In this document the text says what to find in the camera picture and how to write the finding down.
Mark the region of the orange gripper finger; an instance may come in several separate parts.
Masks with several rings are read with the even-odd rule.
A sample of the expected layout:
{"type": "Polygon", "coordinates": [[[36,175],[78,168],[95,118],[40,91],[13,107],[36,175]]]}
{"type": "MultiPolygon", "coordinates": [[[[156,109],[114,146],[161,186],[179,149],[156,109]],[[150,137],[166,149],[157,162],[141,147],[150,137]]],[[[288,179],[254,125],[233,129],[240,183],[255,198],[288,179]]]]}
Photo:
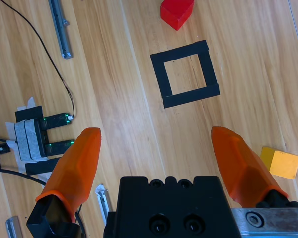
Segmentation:
{"type": "Polygon", "coordinates": [[[269,170],[232,130],[214,126],[211,139],[219,172],[230,197],[243,208],[298,208],[269,170]]]}
{"type": "Polygon", "coordinates": [[[101,147],[101,130],[86,128],[55,165],[27,220],[35,238],[84,238],[76,212],[91,193],[101,147]]]}

